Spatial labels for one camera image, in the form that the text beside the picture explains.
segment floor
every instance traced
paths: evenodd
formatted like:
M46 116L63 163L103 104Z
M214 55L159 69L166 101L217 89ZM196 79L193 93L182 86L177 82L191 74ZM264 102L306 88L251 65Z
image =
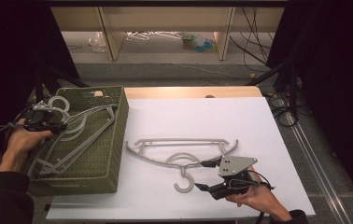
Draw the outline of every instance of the floor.
M213 40L212 34L209 33L193 34ZM247 43L244 39L249 36L249 33L233 33L232 37L256 58L247 53L244 54L236 44L230 42L225 61L220 61L218 54L212 49L204 52L184 49L181 40L174 38L180 33L137 35L130 37L130 40L126 36L119 58L112 62L106 52L95 52L89 45L89 41L93 41L96 33L63 33L63 35L81 80L91 86L245 85L253 77L260 76L268 70L256 59L266 60L259 46ZM273 36L274 34L259 34L259 40L263 46L270 48ZM257 43L255 38L251 37L250 40ZM269 49L266 47L262 49L268 54ZM274 93L275 79L276 77L270 77L259 85L262 93ZM284 92L280 92L277 97L268 98L269 106L274 109L288 102L288 95ZM310 115L310 109L305 105L301 94L299 94L298 105L299 121L295 126L285 127L292 121L288 113L275 119L317 213L309 218L309 223L353 223L353 183L343 166L332 155L331 146L327 143L315 118ZM47 214L45 207L51 203L52 198L41 197L34 200L34 223L51 223L45 219ZM240 224L254 222L255 219L238 220Z

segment green object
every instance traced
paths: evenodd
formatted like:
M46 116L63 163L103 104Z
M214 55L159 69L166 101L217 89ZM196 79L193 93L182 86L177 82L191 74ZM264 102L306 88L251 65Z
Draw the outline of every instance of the green object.
M123 87L90 87L90 88L62 88L57 91L70 104L68 113L76 115L98 105L118 105L114 108L116 120L92 143L92 145L60 176L36 178L40 163L36 163L29 192L35 196L55 196L71 194L99 194L117 191L120 159L123 138L127 123L129 106ZM63 102L54 106L64 108ZM109 119L105 110L87 117L84 131L74 140L62 142L51 153L46 155L57 136L37 148L22 171L28 173L35 157L46 159L51 163L64 158L71 150L79 146L93 133L98 131Z
M193 42L195 39L195 35L190 35L190 34L182 34L182 43L183 47L185 49L192 49L193 48Z

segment white table surface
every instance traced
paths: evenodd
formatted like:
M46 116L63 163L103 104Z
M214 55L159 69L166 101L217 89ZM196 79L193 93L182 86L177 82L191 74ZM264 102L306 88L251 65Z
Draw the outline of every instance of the white table surface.
M128 102L130 112L124 141L130 146L143 138L223 138L230 146L238 139L238 147L231 155L257 158L255 170L276 187L273 193L287 209L302 209L309 216L315 214L265 98L129 99ZM167 158L176 151L190 152L200 160L219 154L217 147L146 150L157 159ZM212 186L223 181L218 176L218 167L188 168L187 172L197 183ZM54 197L47 219L202 221L259 214L224 199L216 201L197 188L180 193L174 189L175 183L182 188L189 185L179 169L142 160L124 146L117 193Z

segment sleeve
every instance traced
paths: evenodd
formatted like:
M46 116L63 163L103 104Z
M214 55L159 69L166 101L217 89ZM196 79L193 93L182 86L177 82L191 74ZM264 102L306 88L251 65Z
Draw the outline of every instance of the sleeve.
M0 223L32 223L34 202L26 193L29 178L17 172L0 172Z
M302 210L293 210L289 212L292 216L292 220L290 221L276 221L272 217L270 217L270 224L308 224L307 217L305 212Z

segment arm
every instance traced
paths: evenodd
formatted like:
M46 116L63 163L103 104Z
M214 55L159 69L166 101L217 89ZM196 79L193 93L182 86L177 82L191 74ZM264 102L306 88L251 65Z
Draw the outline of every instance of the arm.
M28 151L44 137L52 137L51 132L28 132L22 127L10 136L0 164L0 223L32 223L34 202L26 194L29 178L20 170Z

